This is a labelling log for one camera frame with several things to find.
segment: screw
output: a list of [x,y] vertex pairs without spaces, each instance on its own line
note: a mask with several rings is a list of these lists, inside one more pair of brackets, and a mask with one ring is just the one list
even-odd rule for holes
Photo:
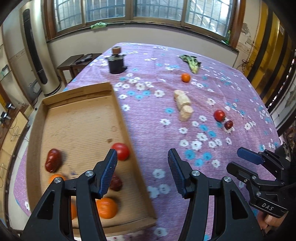
[[231,178],[226,176],[226,177],[224,177],[224,181],[229,183],[229,182],[231,182]]
[[87,171],[87,172],[85,173],[85,175],[86,175],[87,177],[91,177],[93,174],[94,174],[93,171]]
[[193,170],[192,173],[191,173],[193,176],[199,176],[200,175],[200,172],[197,171],[197,170]]
[[55,179],[54,179],[54,182],[55,183],[60,183],[62,181],[62,178],[61,177],[56,177]]

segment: cardboard box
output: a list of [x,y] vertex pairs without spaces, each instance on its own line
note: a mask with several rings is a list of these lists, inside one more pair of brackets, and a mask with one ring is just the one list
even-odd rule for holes
[[[104,160],[116,142],[129,147],[130,157],[118,161],[115,169],[123,182],[122,190],[109,189],[104,196],[119,203],[114,218],[101,218],[105,235],[126,234],[153,226],[156,214],[110,83],[84,86],[43,99],[28,147],[27,186],[31,209],[49,185],[52,173],[45,170],[44,164],[50,149],[62,152],[63,165],[56,173],[72,179]],[[79,233],[77,218],[73,220],[73,231],[75,235]]]

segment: small orange fruit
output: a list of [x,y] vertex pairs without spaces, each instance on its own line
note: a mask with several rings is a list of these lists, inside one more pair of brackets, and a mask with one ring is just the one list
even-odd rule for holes
[[52,181],[53,181],[56,177],[61,177],[64,181],[67,180],[67,178],[65,178],[65,176],[63,176],[62,174],[53,174],[53,175],[50,176],[50,178],[48,179],[48,183],[51,184]]
[[111,198],[96,200],[96,206],[98,208],[99,216],[105,219],[113,218],[118,211],[116,202],[114,202]]
[[181,79],[183,82],[188,83],[190,81],[190,74],[188,74],[188,73],[182,74]]
[[74,203],[71,202],[71,217],[72,220],[77,217],[77,208]]

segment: floor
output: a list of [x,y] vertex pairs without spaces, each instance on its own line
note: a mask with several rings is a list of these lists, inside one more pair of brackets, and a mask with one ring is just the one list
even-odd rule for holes
[[[60,88],[58,93],[62,92],[63,89],[64,89],[64,86],[62,85],[62,87]],[[44,99],[44,94],[42,92],[38,97],[38,102],[35,105],[36,108],[39,107],[39,105],[43,99]],[[35,118],[35,115],[36,115],[36,110],[33,110],[31,115],[29,116],[29,123],[28,123],[29,125],[33,124],[33,120]],[[14,194],[13,194],[13,189],[14,189],[15,179],[16,179],[16,175],[17,175],[17,171],[18,171],[21,159],[22,159],[22,157],[25,153],[25,150],[28,146],[28,141],[26,139],[29,140],[30,133],[31,133],[31,128],[28,130],[27,134],[25,135],[26,138],[24,138],[22,140],[20,150],[17,153],[17,158],[15,160],[15,164],[14,164],[14,167],[12,170],[11,180],[10,180],[10,185],[9,185],[9,193],[8,193],[9,222],[10,222],[10,226],[16,230],[23,230],[28,219],[29,219],[29,217],[24,213],[24,211],[17,204]]]

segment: purple floral tablecloth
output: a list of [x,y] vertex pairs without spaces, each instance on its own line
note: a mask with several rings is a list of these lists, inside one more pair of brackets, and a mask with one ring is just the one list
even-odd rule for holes
[[[127,54],[128,69],[119,74],[109,73],[106,51],[65,88],[78,88],[100,82],[111,82],[119,98],[135,153],[147,184],[158,220],[155,227],[130,235],[134,240],[177,240],[185,219],[188,200],[182,199],[167,161],[170,148],[208,177],[221,179],[229,175],[226,166],[235,161],[256,171],[262,179],[271,174],[237,157],[241,146],[255,152],[279,146],[273,121],[260,97],[245,76],[221,62],[188,51],[138,43],[120,43]],[[179,55],[194,55],[202,62],[198,74],[192,74]],[[182,73],[190,73],[189,83],[181,81]],[[174,90],[183,90],[192,102],[194,113],[187,122],[178,118],[173,99]],[[221,109],[234,125],[226,130],[215,121],[213,113]],[[23,170],[19,170],[14,194],[24,211],[26,189]],[[245,184],[234,179],[246,199]],[[205,240],[210,238],[213,225],[213,198],[210,198]],[[109,240],[127,240],[126,235]]]

